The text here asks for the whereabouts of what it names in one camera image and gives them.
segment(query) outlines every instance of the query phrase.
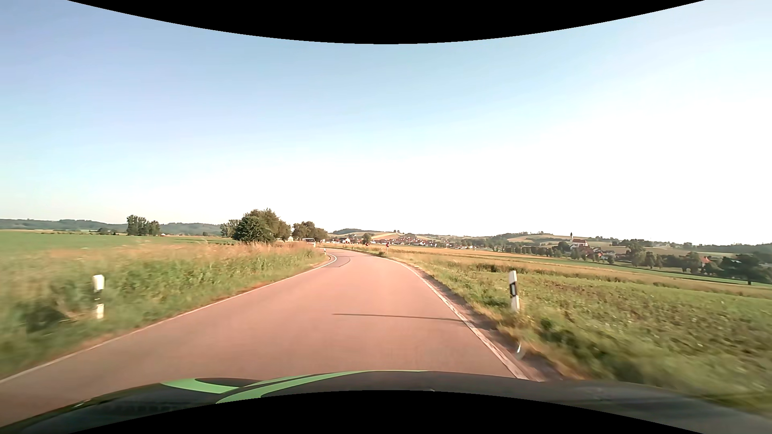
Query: grass field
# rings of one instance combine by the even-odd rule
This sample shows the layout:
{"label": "grass field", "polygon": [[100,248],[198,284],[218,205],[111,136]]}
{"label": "grass field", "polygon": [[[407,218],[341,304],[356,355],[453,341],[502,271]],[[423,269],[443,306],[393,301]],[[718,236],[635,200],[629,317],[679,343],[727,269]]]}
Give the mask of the grass field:
{"label": "grass field", "polygon": [[[656,385],[772,413],[772,300],[765,297],[623,280],[600,268],[397,249],[388,255],[422,268],[567,375]],[[512,269],[519,314],[509,308]]]}
{"label": "grass field", "polygon": [[[0,231],[0,246],[0,377],[292,276],[325,257],[302,243],[254,247],[201,237]],[[94,274],[105,276],[102,320],[93,319]]]}
{"label": "grass field", "polygon": [[[339,246],[339,245],[338,244],[330,245],[330,247],[333,247],[333,246]],[[385,247],[374,246],[374,248],[384,249]],[[394,251],[399,253],[423,253],[428,255],[442,255],[442,256],[464,256],[464,257],[477,258],[477,259],[505,259],[505,260],[520,261],[520,262],[554,264],[556,266],[568,266],[573,268],[604,269],[604,270],[608,270],[610,273],[636,273],[636,274],[648,275],[648,276],[659,276],[658,280],[677,279],[681,281],[693,280],[696,282],[705,282],[705,283],[722,283],[723,285],[719,285],[719,286],[712,286],[709,284],[703,284],[702,286],[711,287],[717,290],[728,290],[728,291],[735,291],[735,292],[741,292],[741,293],[744,293],[744,292],[755,293],[756,292],[755,288],[764,288],[764,289],[772,290],[772,285],[768,283],[754,283],[751,287],[749,287],[744,280],[726,279],[723,277],[702,276],[699,274],[683,273],[681,272],[681,270],[678,270],[678,269],[650,270],[645,267],[633,267],[632,265],[627,263],[616,263],[614,265],[611,265],[606,262],[596,263],[591,260],[583,261],[583,260],[573,260],[568,258],[550,258],[547,256],[519,255],[515,253],[493,252],[489,250],[480,250],[480,249],[473,249],[473,250],[436,249],[432,247],[423,247],[423,246],[393,246],[393,247],[389,247],[389,251]]]}
{"label": "grass field", "polygon": [[0,257],[17,256],[51,249],[99,249],[138,246],[140,244],[174,244],[181,242],[234,243],[232,239],[211,236],[110,236],[88,232],[0,230]]}

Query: house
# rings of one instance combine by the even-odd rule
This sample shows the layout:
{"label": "house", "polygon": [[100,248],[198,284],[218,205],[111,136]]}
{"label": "house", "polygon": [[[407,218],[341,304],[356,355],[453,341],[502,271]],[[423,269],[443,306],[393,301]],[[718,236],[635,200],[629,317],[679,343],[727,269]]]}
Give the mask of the house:
{"label": "house", "polygon": [[576,249],[577,247],[589,247],[590,245],[587,244],[586,239],[579,239],[579,238],[572,238],[571,239],[571,248]]}

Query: dry grass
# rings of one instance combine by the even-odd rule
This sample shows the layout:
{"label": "dry grass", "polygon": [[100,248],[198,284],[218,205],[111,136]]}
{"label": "dry grass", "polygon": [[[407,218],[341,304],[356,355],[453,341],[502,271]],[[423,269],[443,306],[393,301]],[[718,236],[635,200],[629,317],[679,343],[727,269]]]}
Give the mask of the dry grass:
{"label": "dry grass", "polygon": [[[772,300],[617,281],[597,268],[389,254],[422,268],[564,373],[772,413]],[[518,272],[519,313],[509,308],[511,269]]]}
{"label": "dry grass", "polygon": [[[158,244],[58,249],[0,260],[0,376],[308,270],[324,254],[279,246]],[[105,276],[93,319],[91,276]]]}
{"label": "dry grass", "polygon": [[[385,246],[371,246],[373,251],[385,250]],[[739,283],[722,283],[713,280],[695,280],[691,275],[685,274],[679,277],[675,273],[657,273],[647,269],[636,269],[627,266],[609,266],[600,263],[572,261],[569,259],[547,259],[544,256],[516,255],[512,253],[490,252],[485,250],[456,250],[456,249],[432,249],[414,246],[389,247],[389,253],[416,254],[426,256],[441,256],[454,259],[459,262],[495,263],[502,266],[514,265],[528,270],[561,271],[579,275],[603,276],[608,279],[617,279],[621,282],[647,283],[663,287],[680,288],[684,290],[697,290],[710,293],[731,293],[745,297],[772,299],[772,290],[769,285],[757,283],[748,286]]]}

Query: white edge line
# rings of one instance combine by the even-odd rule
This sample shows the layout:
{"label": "white edge line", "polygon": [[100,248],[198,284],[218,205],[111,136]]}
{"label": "white edge line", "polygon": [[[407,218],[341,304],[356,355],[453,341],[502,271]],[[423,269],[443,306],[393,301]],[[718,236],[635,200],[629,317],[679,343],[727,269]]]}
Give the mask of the white edge line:
{"label": "white edge line", "polygon": [[491,342],[490,339],[488,339],[483,333],[481,333],[480,330],[478,330],[477,327],[475,327],[475,325],[472,324],[472,321],[466,319],[466,317],[464,317],[464,315],[461,312],[459,312],[458,309],[456,309],[455,306],[453,306],[453,304],[450,303],[450,301],[447,298],[445,298],[444,295],[442,295],[439,291],[437,291],[436,288],[434,288],[434,286],[431,283],[427,282],[426,279],[421,277],[420,274],[416,273],[415,270],[413,270],[411,267],[405,265],[404,263],[401,263],[399,261],[395,261],[393,259],[390,259],[390,261],[392,261],[393,263],[398,263],[399,265],[403,266],[404,268],[407,268],[408,270],[410,270],[411,273],[415,274],[417,278],[421,279],[421,281],[427,287],[429,287],[429,289],[432,290],[432,292],[437,297],[439,297],[439,299],[442,300],[442,302],[445,303],[445,305],[447,307],[449,307],[450,310],[452,310],[453,313],[461,321],[464,322],[464,324],[466,324],[466,326],[472,331],[472,333],[474,333],[475,336],[477,336],[478,339],[480,339],[485,344],[485,346],[488,347],[488,349],[493,353],[493,355],[495,355],[501,361],[501,363],[503,363],[504,366],[506,366],[506,368],[510,370],[510,372],[512,373],[512,375],[515,376],[515,378],[520,378],[522,380],[530,380],[531,379],[531,378],[528,378],[528,376],[525,375],[525,373],[522,370],[520,370],[520,368],[518,368],[517,365],[514,364],[506,355],[504,355],[504,353],[496,345],[494,345],[493,342]]}
{"label": "white edge line", "polygon": [[62,356],[62,357],[60,357],[60,358],[57,358],[57,359],[51,360],[51,361],[49,361],[49,362],[46,362],[46,363],[44,363],[44,364],[39,364],[38,366],[35,366],[34,368],[30,368],[30,369],[27,369],[26,371],[21,371],[21,372],[18,372],[18,373],[16,373],[16,374],[14,374],[14,375],[11,375],[10,377],[5,377],[5,378],[3,378],[3,379],[0,379],[0,384],[2,384],[2,383],[5,383],[6,381],[10,381],[10,380],[12,380],[12,379],[14,379],[14,378],[18,378],[18,377],[21,377],[21,376],[22,376],[22,375],[24,375],[24,374],[29,374],[30,372],[33,372],[33,371],[37,371],[37,370],[38,370],[38,369],[40,369],[40,368],[45,368],[46,366],[50,366],[51,364],[55,364],[57,361],[62,361],[62,360],[65,360],[65,359],[68,359],[68,358],[71,358],[71,357],[77,356],[77,355],[78,355],[78,354],[80,354],[80,353],[85,353],[86,351],[89,351],[89,350],[93,350],[94,348],[98,348],[98,347],[101,347],[102,345],[105,345],[105,344],[109,344],[110,342],[115,342],[115,341],[117,341],[118,339],[121,339],[121,338],[124,338],[124,337],[127,337],[127,336],[131,336],[132,334],[135,334],[135,333],[139,333],[139,332],[141,332],[141,331],[147,330],[147,329],[148,329],[148,328],[150,328],[150,327],[155,327],[155,326],[157,326],[157,325],[159,325],[159,324],[163,324],[163,323],[165,323],[165,322],[167,322],[167,321],[175,320],[175,319],[177,319],[177,318],[179,318],[179,317],[184,317],[184,316],[185,316],[185,315],[187,315],[187,314],[192,314],[192,313],[194,313],[194,312],[197,312],[197,311],[199,311],[199,310],[201,310],[201,309],[206,309],[207,307],[211,307],[211,306],[214,306],[214,305],[216,305],[216,304],[220,304],[220,303],[222,303],[222,302],[224,302],[224,301],[233,300],[233,299],[234,299],[234,298],[236,298],[236,297],[240,297],[240,296],[242,296],[242,295],[246,295],[246,294],[248,294],[248,293],[251,293],[251,292],[253,292],[253,291],[261,290],[261,289],[263,289],[263,288],[265,288],[265,287],[270,287],[270,286],[271,286],[271,285],[273,285],[273,284],[276,284],[276,283],[281,283],[281,282],[285,282],[285,281],[287,281],[287,280],[289,280],[289,279],[292,279],[293,277],[298,277],[298,276],[301,276],[301,275],[303,275],[303,274],[305,274],[305,273],[310,273],[310,272],[312,272],[312,271],[314,271],[314,270],[318,270],[319,268],[322,268],[322,267],[324,267],[324,266],[328,266],[328,265],[330,265],[331,263],[334,263],[335,261],[337,261],[337,256],[335,256],[335,255],[333,255],[333,254],[331,254],[331,253],[327,253],[327,252],[325,252],[324,254],[325,254],[325,255],[327,255],[327,256],[332,256],[332,257],[333,257],[333,258],[335,258],[335,259],[333,259],[332,261],[330,261],[330,262],[328,262],[328,263],[326,263],[326,264],[324,264],[324,265],[322,265],[322,266],[318,266],[318,267],[312,268],[311,270],[306,270],[306,271],[303,271],[302,273],[298,273],[298,274],[295,274],[295,275],[293,275],[293,276],[289,276],[289,277],[285,277],[284,279],[281,279],[281,280],[277,280],[276,282],[271,282],[271,283],[269,283],[269,284],[267,284],[267,285],[263,285],[263,286],[261,286],[261,287],[256,287],[256,288],[253,288],[253,289],[251,289],[251,290],[249,290],[249,291],[246,291],[246,292],[243,292],[243,293],[240,293],[240,294],[236,294],[235,296],[232,296],[232,297],[228,297],[228,298],[224,298],[224,299],[222,299],[222,300],[219,300],[219,301],[215,301],[214,303],[210,303],[210,304],[207,304],[206,306],[198,307],[198,308],[196,308],[196,309],[194,309],[194,310],[189,310],[189,311],[187,311],[187,312],[183,312],[182,314],[176,315],[176,316],[174,316],[174,317],[171,317],[171,318],[167,318],[167,319],[165,319],[165,320],[161,320],[161,321],[158,321],[157,323],[152,323],[152,324],[150,324],[150,325],[147,325],[147,326],[145,326],[145,327],[142,327],[142,328],[138,328],[138,329],[136,329],[135,331],[131,331],[131,332],[129,332],[129,333],[126,333],[126,334],[122,334],[122,335],[120,335],[120,336],[116,336],[116,337],[114,337],[114,338],[112,338],[112,339],[109,339],[109,340],[107,340],[107,341],[104,341],[104,342],[102,342],[102,343],[96,344],[96,345],[94,345],[94,346],[92,346],[92,347],[88,347],[88,348],[84,348],[83,350],[78,350],[78,351],[75,351],[75,352],[74,352],[74,353],[72,353],[72,354],[68,354],[68,355],[66,355],[66,356]]}

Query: green stripe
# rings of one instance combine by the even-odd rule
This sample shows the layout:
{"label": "green stripe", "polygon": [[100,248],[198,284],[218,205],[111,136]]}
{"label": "green stripe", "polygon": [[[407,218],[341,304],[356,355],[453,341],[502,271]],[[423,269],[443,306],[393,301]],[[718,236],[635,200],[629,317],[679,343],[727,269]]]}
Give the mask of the green stripe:
{"label": "green stripe", "polygon": [[[390,370],[387,372],[425,372],[425,371],[410,371],[410,370]],[[291,388],[298,385],[305,385],[307,383],[312,383],[314,381],[321,381],[321,380],[327,380],[328,378],[335,378],[335,377],[342,377],[344,375],[352,375],[352,374],[360,374],[362,372],[385,372],[385,371],[349,371],[349,372],[334,372],[332,374],[323,374],[323,375],[314,375],[311,377],[305,377],[305,378],[297,378],[297,377],[285,377],[285,378],[297,378],[296,380],[290,380],[285,381],[278,384],[272,384],[272,385],[265,385],[262,387],[254,388],[251,390],[246,390],[244,392],[234,393],[233,395],[226,396],[223,399],[220,399],[217,401],[217,404],[221,404],[223,402],[232,402],[232,401],[242,401],[244,399],[253,399],[253,398],[261,398],[266,393],[270,392],[276,392],[278,390],[282,390],[284,388]],[[260,383],[256,383],[256,385],[259,385],[261,383],[267,384],[269,382],[275,382],[279,380],[283,380],[285,378],[277,378],[276,380],[266,380],[261,381]]]}
{"label": "green stripe", "polygon": [[162,385],[183,388],[185,390],[195,390],[196,392],[207,393],[226,393],[231,390],[237,389],[233,386],[213,385],[212,383],[204,383],[203,381],[196,380],[195,378],[187,378],[185,380],[164,381]]}
{"label": "green stripe", "polygon": [[287,381],[287,380],[292,380],[294,378],[302,378],[302,377],[313,377],[313,375],[293,375],[292,377],[274,378],[273,380],[258,381],[256,383],[252,383],[251,385],[246,385],[244,387],[252,387],[257,385],[269,385],[271,383],[276,383],[278,381]]}

